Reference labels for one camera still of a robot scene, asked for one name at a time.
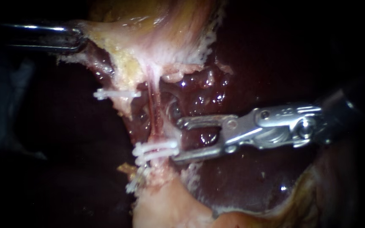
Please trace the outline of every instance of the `metal instrument jaw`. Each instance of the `metal instrument jaw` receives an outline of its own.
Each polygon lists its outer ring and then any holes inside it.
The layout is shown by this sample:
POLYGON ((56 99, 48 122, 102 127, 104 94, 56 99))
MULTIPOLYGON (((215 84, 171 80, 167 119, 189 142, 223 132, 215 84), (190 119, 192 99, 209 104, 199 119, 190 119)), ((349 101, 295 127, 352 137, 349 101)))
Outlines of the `metal instrument jaw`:
POLYGON ((292 144, 302 147, 311 142, 321 124, 321 108, 307 103, 253 109, 249 114, 183 117, 177 126, 187 130, 221 127, 218 142, 212 146, 182 151, 172 159, 186 164, 234 153, 241 145, 258 149, 292 144))
POLYGON ((8 47, 51 53, 77 53, 85 44, 82 31, 67 22, 2 23, 8 47))

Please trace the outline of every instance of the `white polymer clip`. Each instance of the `white polymer clip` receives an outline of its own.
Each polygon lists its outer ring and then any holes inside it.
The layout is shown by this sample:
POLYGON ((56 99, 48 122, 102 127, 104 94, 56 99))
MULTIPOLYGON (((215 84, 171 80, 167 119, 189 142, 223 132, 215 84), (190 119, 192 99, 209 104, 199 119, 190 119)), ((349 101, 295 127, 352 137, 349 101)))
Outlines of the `white polymer clip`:
POLYGON ((103 88, 97 89, 93 93, 93 96, 97 100, 104 100, 110 97, 124 97, 124 98, 138 98, 142 95, 140 91, 117 91, 117 90, 104 90, 103 88))
POLYGON ((311 142, 321 124, 321 108, 305 103, 294 103, 267 108, 256 108, 245 116, 207 115, 183 117, 177 126, 187 130, 221 127, 216 144, 200 149, 181 151, 172 157, 177 164, 188 164, 234 153, 241 145, 258 149, 276 148, 292 144, 302 147, 311 142))

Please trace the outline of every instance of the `dark background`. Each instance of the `dark background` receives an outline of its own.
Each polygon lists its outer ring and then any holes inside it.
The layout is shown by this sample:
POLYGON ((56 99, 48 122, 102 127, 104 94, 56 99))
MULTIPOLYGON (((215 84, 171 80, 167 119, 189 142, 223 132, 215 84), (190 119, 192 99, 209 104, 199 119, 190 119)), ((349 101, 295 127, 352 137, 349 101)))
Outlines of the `dark background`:
MULTIPOLYGON (((365 76, 365 2, 249 2, 237 13, 277 35, 290 34, 315 61, 317 93, 365 76)), ((0 22, 86 15, 82 1, 0 3, 0 22)), ((42 152, 47 160, 0 146, 0 225, 130 227, 133 198, 125 194, 126 177, 115 169, 124 161, 133 163, 132 146, 110 102, 91 96, 99 84, 83 66, 56 66, 45 53, 0 45, 0 74, 17 71, 24 60, 31 61, 34 73, 21 108, 6 126, 13 127, 27 152, 42 152)), ((2 79, 0 84, 9 83, 2 79)), ((360 139, 359 223, 365 225, 365 126, 355 133, 360 139)))

